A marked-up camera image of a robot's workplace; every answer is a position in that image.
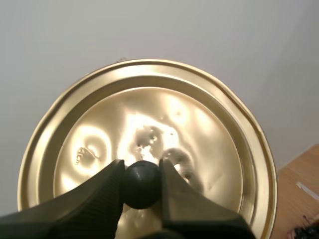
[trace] gold metal lid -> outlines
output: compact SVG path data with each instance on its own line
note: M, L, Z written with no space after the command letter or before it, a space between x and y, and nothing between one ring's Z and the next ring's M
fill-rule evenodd
M257 238L269 238L277 184L262 129L218 79L167 60L113 64L63 93L25 151L18 208L75 188L114 159L128 166L161 158L205 197L239 212ZM160 227L156 210L124 206L117 238Z

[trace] black ball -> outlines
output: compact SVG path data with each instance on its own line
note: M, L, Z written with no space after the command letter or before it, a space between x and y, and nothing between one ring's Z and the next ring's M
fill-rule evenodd
M161 196L160 168L144 160L132 164L122 178L120 195L131 208L153 205Z

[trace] can lid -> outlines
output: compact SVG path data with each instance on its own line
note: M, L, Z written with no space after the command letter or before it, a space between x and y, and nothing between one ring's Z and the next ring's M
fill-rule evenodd
M239 212L257 238L269 238L277 184L262 129L218 79L167 60L116 63L65 91L27 146L18 208L75 188L114 159L129 166L161 158L170 159L206 198ZM156 206L125 206L117 238L139 237L160 227Z

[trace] can rim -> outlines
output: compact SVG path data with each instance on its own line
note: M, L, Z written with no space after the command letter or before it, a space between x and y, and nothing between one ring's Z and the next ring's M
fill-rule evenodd
M239 110L244 113L247 117L247 120L250 122L251 126L255 129L259 141L262 146L262 150L264 155L267 156L267 171L269 174L269 184L272 185L272 194L270 194L270 197L272 196L272 199L268 200L268 215L266 217L266 224L264 226L264 230L262 233L262 238L269 238L273 229L275 216L276 216L276 209L277 209L277 180L276 180L276 170L275 170L275 164L273 161L272 153L269 148L268 141L266 139L266 136L261 128L261 126L258 124L256 118L253 116L253 114L250 112L250 110L245 106L245 104L236 96L235 93L233 93L224 83L222 83L220 80L218 80L216 77L208 74L205 71L202 71L196 67L179 63L176 61L170 61L170 60L160 60L160 59L136 59L136 60L129 60L124 62L119 62L115 64L111 64L105 67L102 67L92 73L87 74L77 82L75 82L73 85L71 85L67 90L65 90L52 104L52 106L49 108L49 110L46 112L46 114L43 116L43 118L40 120L39 124L35 128L29 143L26 147L26 150L23 155L20 171L19 171L19 178L18 178L18 188L17 188L17 206L18 210L21 211L22 208L22 188L26 182L24 178L26 177L27 169L30 167L30 154L32 154L36 144L38 143L38 140L43 133L43 130L45 129L47 123L52 118L52 116L55 114L56 110L59 108L59 106L63 103L63 101L66 99L66 97L74 90L76 90L79 86L83 85L87 80L91 79L93 76L97 76L104 71L116 69L119 67L124 66L130 66L130 65L139 65L139 64L156 64L161 63L165 65L173 65L178 68L187 69L192 72L199 73L202 76L205 76L213 81L213 83L218 86L223 92L227 93L228 97L233 101L239 108Z

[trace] wooden surface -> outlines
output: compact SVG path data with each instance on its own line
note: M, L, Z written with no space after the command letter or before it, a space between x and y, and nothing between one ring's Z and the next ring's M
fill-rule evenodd
M319 201L296 183L319 193L319 144L313 146L278 172L278 206L272 239L286 239L294 227L306 225L303 218L319 214Z

